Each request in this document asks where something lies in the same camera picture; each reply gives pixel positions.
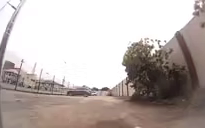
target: car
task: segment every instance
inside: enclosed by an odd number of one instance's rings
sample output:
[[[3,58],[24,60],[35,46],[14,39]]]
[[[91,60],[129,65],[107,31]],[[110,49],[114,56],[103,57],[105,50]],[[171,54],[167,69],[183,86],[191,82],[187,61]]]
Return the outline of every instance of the car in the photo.
[[[73,89],[73,90],[67,91],[67,95],[68,96],[84,96],[84,97],[88,97],[88,96],[91,96],[91,93],[87,89]]]
[[[91,92],[91,96],[97,96],[97,92]]]

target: wall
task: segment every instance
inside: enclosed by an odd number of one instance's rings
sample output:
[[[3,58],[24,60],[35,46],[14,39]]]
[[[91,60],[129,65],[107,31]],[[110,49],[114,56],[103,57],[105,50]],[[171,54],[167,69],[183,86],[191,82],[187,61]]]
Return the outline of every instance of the wall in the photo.
[[[205,17],[193,18],[180,30],[191,52],[201,87],[205,87],[205,28],[201,27],[203,21]],[[174,49],[174,53],[170,56],[171,61],[186,65],[175,37],[165,47]]]
[[[121,81],[119,84],[117,84],[115,87],[111,89],[113,96],[132,96],[135,90],[130,87],[130,84],[126,85],[126,79]]]

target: ground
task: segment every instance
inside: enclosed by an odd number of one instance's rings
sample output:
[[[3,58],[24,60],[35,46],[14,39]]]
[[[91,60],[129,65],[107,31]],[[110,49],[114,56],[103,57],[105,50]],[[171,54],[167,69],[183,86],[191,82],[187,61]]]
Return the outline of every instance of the ground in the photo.
[[[5,128],[205,128],[205,112],[135,104],[116,97],[2,91]]]

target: shrub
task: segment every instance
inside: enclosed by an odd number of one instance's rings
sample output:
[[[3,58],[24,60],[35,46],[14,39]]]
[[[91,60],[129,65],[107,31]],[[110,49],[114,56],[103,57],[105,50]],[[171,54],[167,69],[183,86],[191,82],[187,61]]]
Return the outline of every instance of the shrub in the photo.
[[[122,64],[126,67],[127,82],[133,84],[140,97],[156,100],[183,95],[187,70],[170,63],[173,50],[165,50],[160,43],[160,40],[145,38],[132,43],[124,55]]]

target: green foliage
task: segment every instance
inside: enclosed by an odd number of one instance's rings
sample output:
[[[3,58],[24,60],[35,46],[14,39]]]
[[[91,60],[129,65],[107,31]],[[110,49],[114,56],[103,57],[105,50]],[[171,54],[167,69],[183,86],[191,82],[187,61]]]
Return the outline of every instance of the green foliage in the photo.
[[[99,91],[99,89],[96,88],[96,87],[93,87],[91,90],[92,90],[92,91]]]
[[[101,91],[109,91],[110,89],[108,87],[101,88]]]
[[[143,97],[163,99],[180,95],[181,85],[186,81],[185,67],[170,63],[173,50],[163,50],[161,43],[161,40],[141,39],[132,43],[123,57],[127,82]]]
[[[193,15],[201,16],[201,14],[205,14],[205,0],[195,0]],[[205,21],[201,22],[200,26],[205,28]]]

